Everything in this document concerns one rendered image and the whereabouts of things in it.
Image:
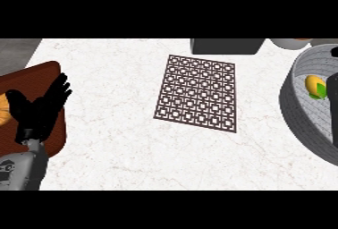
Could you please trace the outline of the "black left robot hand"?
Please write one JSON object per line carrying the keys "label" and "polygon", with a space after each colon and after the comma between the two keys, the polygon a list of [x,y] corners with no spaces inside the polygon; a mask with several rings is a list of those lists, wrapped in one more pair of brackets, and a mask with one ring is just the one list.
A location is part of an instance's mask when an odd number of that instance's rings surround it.
{"label": "black left robot hand", "polygon": [[14,142],[22,144],[26,140],[45,141],[54,128],[57,113],[66,103],[69,94],[67,75],[60,73],[44,95],[30,102],[14,89],[5,92],[8,113],[17,121]]}

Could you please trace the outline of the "brown wooden cutting board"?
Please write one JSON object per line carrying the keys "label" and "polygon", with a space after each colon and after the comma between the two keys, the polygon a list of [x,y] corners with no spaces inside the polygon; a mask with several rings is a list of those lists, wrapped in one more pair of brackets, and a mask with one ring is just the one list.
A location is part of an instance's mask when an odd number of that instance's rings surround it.
{"label": "brown wooden cutting board", "polygon": [[[8,89],[16,89],[32,101],[44,95],[51,82],[60,74],[60,66],[56,61],[36,64],[7,75],[0,76],[0,95]],[[17,121],[10,119],[5,124],[0,124],[0,157],[26,151],[26,147],[14,142],[17,130]],[[54,156],[66,143],[66,122],[64,109],[60,109],[56,119],[54,129],[44,142],[44,150],[47,155]]]}

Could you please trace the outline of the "dark grey appliance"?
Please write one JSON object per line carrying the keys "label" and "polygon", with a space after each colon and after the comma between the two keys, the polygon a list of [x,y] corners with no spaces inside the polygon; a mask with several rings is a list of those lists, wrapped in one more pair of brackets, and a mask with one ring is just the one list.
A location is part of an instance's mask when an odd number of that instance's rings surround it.
{"label": "dark grey appliance", "polygon": [[194,55],[253,55],[262,45],[262,38],[191,38]]}

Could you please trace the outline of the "grey wicker basket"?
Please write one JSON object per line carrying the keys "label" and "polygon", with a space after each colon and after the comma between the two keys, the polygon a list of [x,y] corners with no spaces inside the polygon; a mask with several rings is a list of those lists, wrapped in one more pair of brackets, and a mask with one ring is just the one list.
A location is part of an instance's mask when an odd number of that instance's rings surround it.
{"label": "grey wicker basket", "polygon": [[324,83],[338,72],[338,44],[308,48],[293,60],[284,78],[278,102],[287,127],[306,149],[338,166],[338,148],[332,145],[330,101],[309,97],[305,78],[317,75]]}

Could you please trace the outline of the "yellow lemon with green leaf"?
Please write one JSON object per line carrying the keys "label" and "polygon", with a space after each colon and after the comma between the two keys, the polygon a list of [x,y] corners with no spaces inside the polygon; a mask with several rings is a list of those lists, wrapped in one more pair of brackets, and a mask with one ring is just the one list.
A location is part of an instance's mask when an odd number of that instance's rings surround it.
{"label": "yellow lemon with green leaf", "polygon": [[308,75],[305,78],[305,88],[311,98],[326,98],[326,83],[317,75]]}

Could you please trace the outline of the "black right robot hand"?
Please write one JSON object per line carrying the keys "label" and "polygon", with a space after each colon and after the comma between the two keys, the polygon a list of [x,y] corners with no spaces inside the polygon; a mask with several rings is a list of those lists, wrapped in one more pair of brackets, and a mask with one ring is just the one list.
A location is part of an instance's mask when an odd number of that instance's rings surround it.
{"label": "black right robot hand", "polygon": [[326,80],[332,114],[332,145],[338,148],[338,72]]}

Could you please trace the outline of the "brown patterned placemat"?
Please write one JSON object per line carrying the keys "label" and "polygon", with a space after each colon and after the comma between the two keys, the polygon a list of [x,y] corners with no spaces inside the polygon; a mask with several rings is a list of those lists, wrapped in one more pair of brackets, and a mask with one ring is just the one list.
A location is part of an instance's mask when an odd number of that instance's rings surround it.
{"label": "brown patterned placemat", "polygon": [[234,64],[169,55],[153,118],[236,132]]}

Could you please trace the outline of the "pale grey round pot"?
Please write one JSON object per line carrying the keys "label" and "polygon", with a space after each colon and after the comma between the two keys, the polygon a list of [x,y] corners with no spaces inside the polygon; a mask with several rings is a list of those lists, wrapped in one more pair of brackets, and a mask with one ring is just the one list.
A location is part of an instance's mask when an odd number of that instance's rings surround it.
{"label": "pale grey round pot", "polygon": [[272,38],[271,43],[287,50],[301,49],[311,41],[309,38]]}

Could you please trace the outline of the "orange bread loaf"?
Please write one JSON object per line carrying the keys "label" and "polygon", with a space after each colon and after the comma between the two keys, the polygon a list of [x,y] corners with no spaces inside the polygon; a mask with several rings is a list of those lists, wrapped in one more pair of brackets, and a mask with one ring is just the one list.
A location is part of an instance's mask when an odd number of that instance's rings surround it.
{"label": "orange bread loaf", "polygon": [[8,113],[8,103],[5,99],[5,94],[0,95],[0,126],[7,124],[11,119],[11,115]]}

